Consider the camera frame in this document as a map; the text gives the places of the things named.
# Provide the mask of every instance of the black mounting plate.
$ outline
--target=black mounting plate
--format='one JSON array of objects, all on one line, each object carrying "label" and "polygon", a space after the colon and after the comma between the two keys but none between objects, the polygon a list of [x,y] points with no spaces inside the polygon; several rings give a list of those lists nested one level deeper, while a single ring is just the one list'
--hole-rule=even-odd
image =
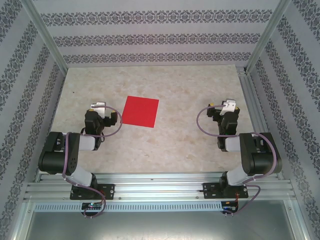
[{"label": "black mounting plate", "polygon": [[[104,195],[106,200],[114,199],[114,195],[115,195],[114,184],[98,184],[97,190]],[[93,197],[88,198],[87,195],[85,194],[86,191],[90,191],[90,194],[92,193],[91,190],[87,190],[85,188],[72,185],[70,199],[71,200],[101,200],[101,195],[98,193],[96,193]]]},{"label": "black mounting plate", "polygon": [[249,197],[248,190],[245,186],[227,186],[221,188],[219,182],[205,182],[202,184],[204,199],[235,199],[238,194],[239,199]]}]

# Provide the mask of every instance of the metal bracket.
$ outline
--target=metal bracket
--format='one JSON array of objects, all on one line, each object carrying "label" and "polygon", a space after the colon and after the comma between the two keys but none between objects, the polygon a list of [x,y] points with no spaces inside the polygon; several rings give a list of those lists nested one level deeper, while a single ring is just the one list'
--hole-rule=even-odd
[{"label": "metal bracket", "polygon": [[103,101],[98,101],[97,103],[93,103],[93,104],[91,104],[91,108],[92,107],[95,107],[94,108],[94,110],[99,114],[99,116],[101,117],[101,118],[105,118],[105,115],[106,115],[106,108],[105,108],[105,106],[106,106],[106,103],[105,102],[103,102]]},{"label": "metal bracket", "polygon": [[249,197],[245,186],[227,186],[222,188],[219,182],[205,182],[202,184],[204,199],[233,199],[238,195],[239,199]]},{"label": "metal bracket", "polygon": [[234,112],[236,109],[236,100],[234,99],[227,99],[223,103],[224,107],[222,108],[220,115],[225,115],[226,112]]},{"label": "metal bracket", "polygon": [[[115,185],[114,184],[98,184],[98,189],[102,193],[106,200],[113,200],[115,195]],[[83,194],[79,195],[78,187],[72,185],[70,199],[71,200],[88,200],[88,196]],[[101,200],[101,195],[96,193],[90,200]]]}]

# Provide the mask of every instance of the wall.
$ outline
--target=wall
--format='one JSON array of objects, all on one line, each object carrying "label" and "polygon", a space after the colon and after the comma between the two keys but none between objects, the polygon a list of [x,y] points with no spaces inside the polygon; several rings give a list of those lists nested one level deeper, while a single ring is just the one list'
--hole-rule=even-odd
[{"label": "wall", "polygon": [[0,240],[4,240],[25,184],[34,180],[64,76],[18,0],[0,0],[0,15]]},{"label": "wall", "polygon": [[311,239],[320,239],[320,0],[293,0],[251,72]]},{"label": "wall", "polygon": [[279,0],[36,0],[69,67],[244,67]]}]

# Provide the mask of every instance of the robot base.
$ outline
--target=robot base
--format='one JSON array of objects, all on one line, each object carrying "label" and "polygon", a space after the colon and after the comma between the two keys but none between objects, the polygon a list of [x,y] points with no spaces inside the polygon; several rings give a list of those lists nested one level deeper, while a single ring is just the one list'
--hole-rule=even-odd
[{"label": "robot base", "polygon": [[219,182],[205,182],[202,184],[204,199],[233,199],[238,196],[239,199],[249,197],[245,186],[231,186],[227,181],[227,172],[222,174]]},{"label": "robot base", "polygon": [[[115,185],[114,184],[98,184],[97,190],[102,193],[106,200],[113,200],[115,195]],[[72,185],[71,200],[101,200],[101,195],[82,187],[77,187]]]}]

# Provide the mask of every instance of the metal rail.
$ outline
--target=metal rail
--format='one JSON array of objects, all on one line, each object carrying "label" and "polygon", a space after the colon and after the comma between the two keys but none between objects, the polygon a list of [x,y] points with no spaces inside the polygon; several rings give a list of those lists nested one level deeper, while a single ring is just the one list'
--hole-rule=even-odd
[{"label": "metal rail", "polygon": [[[204,199],[202,184],[219,181],[222,173],[150,173],[150,174],[96,174],[98,183],[115,184],[114,200],[108,202],[206,202],[232,201]],[[280,180],[276,174],[256,180],[261,187],[256,200],[295,200],[290,180]],[[257,193],[248,187],[249,198]],[[42,174],[39,182],[30,182],[24,194],[25,202],[91,202],[70,200],[71,185],[59,175]]]}]

